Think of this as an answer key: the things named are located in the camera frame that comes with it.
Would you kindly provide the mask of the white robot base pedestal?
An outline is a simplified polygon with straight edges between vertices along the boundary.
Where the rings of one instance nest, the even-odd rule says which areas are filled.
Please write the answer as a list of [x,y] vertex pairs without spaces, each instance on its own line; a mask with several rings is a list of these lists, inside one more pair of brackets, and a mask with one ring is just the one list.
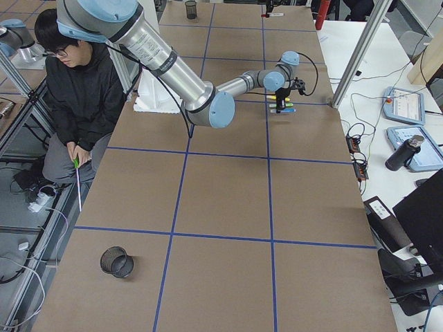
[[168,85],[166,87],[143,69],[134,103],[135,112],[178,114],[182,99]]

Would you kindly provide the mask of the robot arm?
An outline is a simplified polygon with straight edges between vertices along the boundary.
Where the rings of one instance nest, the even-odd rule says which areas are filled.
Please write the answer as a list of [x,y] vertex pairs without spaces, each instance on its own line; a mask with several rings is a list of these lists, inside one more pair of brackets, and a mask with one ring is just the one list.
[[182,100],[194,125],[224,128],[235,116],[235,97],[262,87],[277,91],[295,78],[299,54],[286,51],[273,70],[247,71],[214,86],[203,81],[145,19],[137,1],[58,1],[58,30],[88,42],[110,41],[128,49]]
[[18,53],[25,63],[36,62],[45,55],[44,49],[35,41],[20,19],[7,19],[1,22],[1,52],[6,57]]

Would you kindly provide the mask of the black cup near arm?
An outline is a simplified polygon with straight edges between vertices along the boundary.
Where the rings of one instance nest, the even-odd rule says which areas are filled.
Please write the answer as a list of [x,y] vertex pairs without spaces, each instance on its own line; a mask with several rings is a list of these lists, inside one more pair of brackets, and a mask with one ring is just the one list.
[[197,18],[197,2],[195,0],[185,1],[187,19]]

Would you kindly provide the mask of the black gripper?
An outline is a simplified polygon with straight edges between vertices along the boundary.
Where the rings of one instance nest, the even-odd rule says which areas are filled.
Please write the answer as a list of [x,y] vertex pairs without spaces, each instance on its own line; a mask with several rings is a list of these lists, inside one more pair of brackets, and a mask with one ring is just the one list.
[[277,114],[280,114],[281,111],[284,111],[287,108],[288,104],[283,99],[288,98],[290,93],[291,93],[290,87],[287,88],[282,87],[275,92],[275,96],[278,98],[276,100],[276,107],[275,107],[275,112]]

